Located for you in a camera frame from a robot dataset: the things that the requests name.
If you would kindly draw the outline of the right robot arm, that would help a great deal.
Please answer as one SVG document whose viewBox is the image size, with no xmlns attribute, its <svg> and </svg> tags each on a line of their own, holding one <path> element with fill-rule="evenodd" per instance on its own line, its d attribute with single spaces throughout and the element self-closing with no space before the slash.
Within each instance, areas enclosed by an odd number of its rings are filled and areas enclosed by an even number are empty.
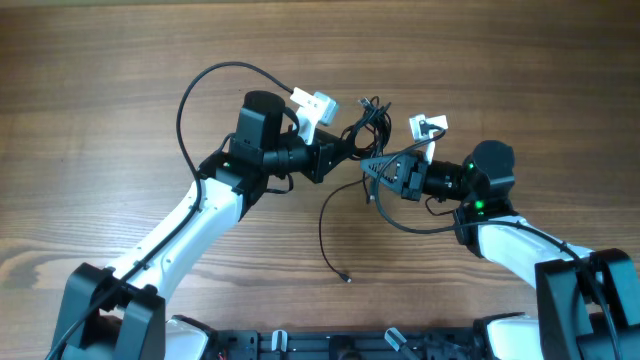
<svg viewBox="0 0 640 360">
<path fill-rule="evenodd" d="M 536 292 L 537 315 L 520 313 L 475 322 L 486 359 L 636 359 L 639 278 L 617 248 L 594 251 L 532 226 L 514 210 L 513 149 L 478 144 L 462 164 L 431 160 L 411 146 L 366 159 L 371 189 L 385 186 L 407 200 L 429 195 L 455 200 L 450 231 L 479 258 L 498 264 Z"/>
</svg>

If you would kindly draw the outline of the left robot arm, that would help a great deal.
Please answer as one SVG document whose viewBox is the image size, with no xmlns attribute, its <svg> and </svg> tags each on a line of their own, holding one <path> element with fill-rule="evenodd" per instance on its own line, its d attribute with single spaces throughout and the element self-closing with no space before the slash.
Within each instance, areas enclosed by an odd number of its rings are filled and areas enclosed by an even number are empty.
<svg viewBox="0 0 640 360">
<path fill-rule="evenodd" d="M 68 278 L 50 359 L 205 359 L 215 332 L 166 305 L 211 244 L 269 192 L 270 177 L 301 173 L 314 183 L 351 156 L 353 143 L 324 132 L 338 104 L 329 96 L 251 91 L 222 146 L 192 169 L 181 202 L 135 248 Z"/>
</svg>

